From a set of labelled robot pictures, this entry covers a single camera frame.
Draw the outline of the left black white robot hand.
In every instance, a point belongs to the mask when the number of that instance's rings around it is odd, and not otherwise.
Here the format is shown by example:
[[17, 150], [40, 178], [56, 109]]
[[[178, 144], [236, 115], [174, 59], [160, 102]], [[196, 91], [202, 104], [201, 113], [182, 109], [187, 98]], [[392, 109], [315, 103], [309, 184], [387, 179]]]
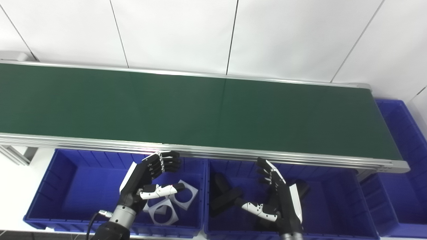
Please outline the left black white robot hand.
[[176, 194], [185, 189], [183, 183], [153, 184], [161, 174], [175, 173], [180, 169], [180, 154], [176, 151], [160, 151], [144, 158], [131, 167], [123, 180], [117, 205], [139, 214], [150, 199]]

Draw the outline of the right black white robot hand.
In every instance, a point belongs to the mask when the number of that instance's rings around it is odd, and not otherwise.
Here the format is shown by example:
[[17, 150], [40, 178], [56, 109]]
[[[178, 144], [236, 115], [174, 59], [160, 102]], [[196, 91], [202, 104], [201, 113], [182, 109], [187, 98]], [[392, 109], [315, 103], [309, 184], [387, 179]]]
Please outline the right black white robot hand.
[[302, 240], [302, 207], [296, 184], [289, 184], [279, 172], [279, 169], [265, 158], [258, 157], [257, 172], [263, 176], [260, 182], [268, 184], [277, 207], [242, 198], [235, 200], [235, 205], [256, 217], [273, 223], [282, 240]]

